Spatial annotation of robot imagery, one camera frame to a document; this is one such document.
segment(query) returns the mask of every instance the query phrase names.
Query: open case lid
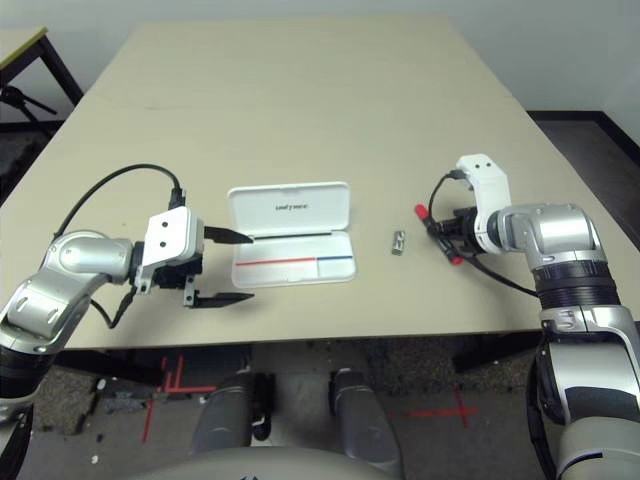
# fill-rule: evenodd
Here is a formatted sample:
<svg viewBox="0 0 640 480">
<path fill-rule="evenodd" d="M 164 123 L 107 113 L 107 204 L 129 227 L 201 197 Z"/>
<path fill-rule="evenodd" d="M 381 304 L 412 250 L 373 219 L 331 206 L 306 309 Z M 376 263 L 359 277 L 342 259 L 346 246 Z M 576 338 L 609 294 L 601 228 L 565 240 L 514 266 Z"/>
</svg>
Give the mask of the open case lid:
<svg viewBox="0 0 640 480">
<path fill-rule="evenodd" d="M 239 187 L 228 193 L 235 229 L 254 237 L 343 230 L 350 197 L 345 182 Z"/>
</svg>

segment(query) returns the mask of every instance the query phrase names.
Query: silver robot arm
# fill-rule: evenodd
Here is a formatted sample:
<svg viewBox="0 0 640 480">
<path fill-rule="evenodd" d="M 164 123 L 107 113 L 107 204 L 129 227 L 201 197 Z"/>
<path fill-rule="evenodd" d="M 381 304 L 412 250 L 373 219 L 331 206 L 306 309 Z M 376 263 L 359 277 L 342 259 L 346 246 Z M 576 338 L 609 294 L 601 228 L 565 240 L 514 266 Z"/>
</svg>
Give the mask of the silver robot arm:
<svg viewBox="0 0 640 480">
<path fill-rule="evenodd" d="M 557 466 L 532 434 L 547 477 L 640 478 L 640 337 L 593 222 L 574 204 L 511 206 L 507 177 L 486 155 L 462 157 L 456 167 L 449 178 L 466 180 L 477 206 L 427 228 L 446 245 L 462 241 L 468 253 L 527 258 L 545 333 L 530 385 L 547 416 L 567 426 Z M 539 423 L 533 428 L 544 432 Z"/>
<path fill-rule="evenodd" d="M 132 284 L 113 320 L 106 319 L 109 328 L 134 295 L 148 295 L 154 285 L 184 289 L 188 308 L 224 307 L 253 296 L 198 296 L 194 278 L 202 272 L 205 239 L 252 241 L 232 230 L 205 227 L 189 208 L 178 206 L 151 217 L 145 241 L 135 245 L 94 231 L 69 233 L 51 243 L 38 272 L 16 289 L 0 312 L 0 480 L 17 474 L 40 381 L 102 285 Z"/>
<path fill-rule="evenodd" d="M 33 399 L 89 308 L 91 295 L 129 275 L 132 245 L 93 231 L 73 232 L 48 248 L 40 270 L 0 313 L 0 478 L 12 478 L 31 434 Z"/>
</svg>

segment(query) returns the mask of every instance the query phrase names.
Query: black wire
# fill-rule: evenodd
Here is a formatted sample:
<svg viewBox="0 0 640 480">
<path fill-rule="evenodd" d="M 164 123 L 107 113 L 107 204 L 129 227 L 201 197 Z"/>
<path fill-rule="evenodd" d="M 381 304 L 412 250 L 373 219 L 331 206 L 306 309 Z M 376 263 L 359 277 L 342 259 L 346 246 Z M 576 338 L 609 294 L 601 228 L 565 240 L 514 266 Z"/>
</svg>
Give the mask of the black wire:
<svg viewBox="0 0 640 480">
<path fill-rule="evenodd" d="M 449 172 L 449 173 L 446 173 L 445 175 L 443 175 L 442 178 L 436 184 L 436 186 L 433 189 L 433 191 L 431 192 L 431 196 L 429 197 L 428 211 L 429 211 L 429 217 L 431 218 L 431 221 L 433 221 L 434 223 L 436 222 L 436 220 L 433 217 L 433 201 L 434 201 L 434 199 L 436 197 L 436 193 L 438 193 L 438 190 L 440 190 L 440 187 L 442 186 L 442 184 L 444 183 L 445 180 L 447 180 L 448 178 L 453 178 L 453 179 L 456 178 L 456 176 L 454 174 L 455 174 L 455 171 L 452 171 L 452 172 Z M 519 285 L 519 284 L 515 283 L 512 280 L 509 280 L 507 277 L 503 277 L 499 273 L 494 272 L 489 267 L 487 267 L 484 264 L 482 264 L 480 262 L 480 260 L 478 260 L 476 258 L 475 255 L 473 255 L 471 257 L 463 257 L 463 258 L 465 260 L 467 260 L 475 268 L 477 268 L 479 271 L 481 271 L 485 275 L 488 275 L 489 277 L 493 278 L 494 280 L 502 283 L 503 285 L 506 285 L 507 287 L 515 288 L 516 290 L 518 290 L 518 291 L 520 291 L 522 293 L 526 293 L 527 295 L 531 295 L 532 297 L 538 298 L 538 294 L 534 290 L 530 290 L 528 288 L 525 288 L 522 285 Z"/>
<path fill-rule="evenodd" d="M 517 284 L 516 282 L 509 280 L 507 277 L 503 277 L 497 272 L 494 272 L 489 267 L 485 266 L 478 258 L 474 255 L 472 257 L 464 257 L 467 262 L 476 267 L 479 271 L 493 278 L 494 280 L 506 285 L 507 287 L 515 288 L 516 290 L 526 293 L 527 295 L 531 295 L 532 297 L 538 298 L 538 294 L 534 290 L 530 290 L 528 288 L 523 287 L 522 285 Z"/>
<path fill-rule="evenodd" d="M 128 167 L 121 168 L 120 170 L 116 170 L 115 172 L 110 173 L 109 175 L 104 177 L 102 180 L 100 180 L 98 183 L 96 183 L 93 187 L 91 187 L 87 191 L 87 193 L 85 193 L 82 196 L 82 198 L 80 198 L 80 200 L 78 200 L 76 202 L 76 204 L 73 206 L 71 211 L 67 214 L 65 219 L 62 221 L 62 224 L 60 225 L 58 230 L 53 234 L 53 239 L 54 240 L 57 239 L 58 237 L 60 237 L 64 233 L 64 231 L 67 229 L 67 227 L 71 223 L 71 220 L 73 220 L 73 217 L 76 215 L 76 213 L 78 213 L 78 210 L 80 210 L 82 205 L 84 205 L 84 203 L 87 200 L 89 200 L 89 197 L 91 197 L 91 195 L 96 193 L 96 191 L 100 187 L 102 187 L 105 183 L 113 180 L 117 176 L 122 175 L 123 173 L 130 172 L 131 170 L 139 170 L 139 169 L 157 170 L 159 172 L 162 172 L 162 173 L 164 173 L 165 175 L 167 175 L 171 179 L 171 181 L 173 182 L 173 188 L 174 189 L 181 190 L 180 182 L 178 181 L 178 177 L 176 177 L 172 172 L 170 172 L 166 168 L 160 167 L 159 165 L 153 165 L 151 163 L 136 163 L 134 165 L 129 165 Z"/>
<path fill-rule="evenodd" d="M 538 345 L 537 352 L 540 351 L 542 346 L 546 343 L 544 332 Z M 553 480 L 556 478 L 556 465 L 549 449 L 549 442 L 547 440 L 547 432 L 544 428 L 544 421 L 542 419 L 542 412 L 538 406 L 538 366 L 536 364 L 536 356 L 534 355 L 529 373 L 527 375 L 526 386 L 526 412 L 527 412 L 527 426 L 529 427 L 529 439 L 533 444 L 533 448 L 538 457 L 538 463 L 544 472 L 544 476 L 547 480 Z"/>
<path fill-rule="evenodd" d="M 433 189 L 433 192 L 431 192 L 431 196 L 429 197 L 429 206 L 427 208 L 429 212 L 429 217 L 431 217 L 431 220 L 433 220 L 434 222 L 436 221 L 436 219 L 433 217 L 433 200 L 436 198 L 436 193 L 438 193 L 438 190 L 440 190 L 440 187 L 442 186 L 444 181 L 448 178 L 453 178 L 450 173 L 443 175 L 442 178 L 436 184 L 436 187 Z"/>
<path fill-rule="evenodd" d="M 100 305 L 98 302 L 96 302 L 95 300 L 91 300 L 91 306 L 93 308 L 95 308 L 98 313 L 100 314 L 100 316 L 104 319 L 104 323 L 107 324 L 107 327 L 111 328 L 111 324 L 113 323 L 111 321 L 111 319 L 109 318 L 109 314 L 107 313 L 107 311 L 102 307 L 102 305 Z"/>
<path fill-rule="evenodd" d="M 120 319 L 124 315 L 124 312 L 126 312 L 127 308 L 129 308 L 129 305 L 133 303 L 133 298 L 136 295 L 136 290 L 137 290 L 136 287 L 132 286 L 131 290 L 129 290 L 129 293 L 127 293 L 124 297 L 122 297 L 122 300 L 120 300 L 120 306 L 118 307 L 118 311 L 116 312 L 116 315 L 113 317 L 113 320 L 109 318 L 109 314 L 107 313 L 107 311 L 98 302 L 92 299 L 91 305 L 93 306 L 93 308 L 95 308 L 98 311 L 100 316 L 102 316 L 105 323 L 107 324 L 107 327 L 109 327 L 109 329 L 112 329 L 112 328 L 115 328 L 116 325 L 118 325 L 118 323 L 120 323 Z"/>
</svg>

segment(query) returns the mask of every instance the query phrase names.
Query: beige tabletop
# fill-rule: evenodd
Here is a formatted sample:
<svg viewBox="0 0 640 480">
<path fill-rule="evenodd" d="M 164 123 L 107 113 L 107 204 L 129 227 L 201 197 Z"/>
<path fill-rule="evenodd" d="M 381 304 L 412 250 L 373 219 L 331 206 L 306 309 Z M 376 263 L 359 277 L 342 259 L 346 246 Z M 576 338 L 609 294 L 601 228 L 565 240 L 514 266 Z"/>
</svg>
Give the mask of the beige tabletop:
<svg viewBox="0 0 640 480">
<path fill-rule="evenodd" d="M 47 34 L 45 27 L 0 28 L 0 69 Z"/>
<path fill-rule="evenodd" d="M 358 273 L 349 283 L 256 289 L 219 310 L 182 292 L 138 297 L 115 330 L 90 310 L 71 348 L 535 329 L 536 299 L 451 267 L 413 206 L 464 154 L 508 174 L 514 204 L 575 202 L 592 216 L 623 302 L 640 312 L 640 254 L 526 112 L 444 18 L 346 17 L 140 27 L 0 210 L 2 296 L 35 272 L 52 232 L 105 174 L 173 170 L 205 224 L 231 226 L 244 185 L 346 181 Z M 143 238 L 166 207 L 155 172 L 111 182 L 72 228 Z M 472 205 L 446 185 L 436 214 Z M 406 249 L 391 255 L 394 230 Z M 233 290 L 232 247 L 208 244 L 202 294 Z M 522 255 L 485 258 L 531 286 Z M 126 287 L 96 298 L 114 312 Z"/>
</svg>

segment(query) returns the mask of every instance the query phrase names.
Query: blue stripe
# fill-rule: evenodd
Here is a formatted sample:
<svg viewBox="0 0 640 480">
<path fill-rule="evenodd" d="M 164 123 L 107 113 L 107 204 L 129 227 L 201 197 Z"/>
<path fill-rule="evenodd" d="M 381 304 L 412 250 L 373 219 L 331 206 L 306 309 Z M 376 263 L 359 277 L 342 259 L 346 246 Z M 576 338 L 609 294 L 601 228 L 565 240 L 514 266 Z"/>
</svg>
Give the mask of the blue stripe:
<svg viewBox="0 0 640 480">
<path fill-rule="evenodd" d="M 335 257 L 318 257 L 317 260 L 348 260 L 350 258 L 353 258 L 353 255 L 338 255 Z"/>
</svg>

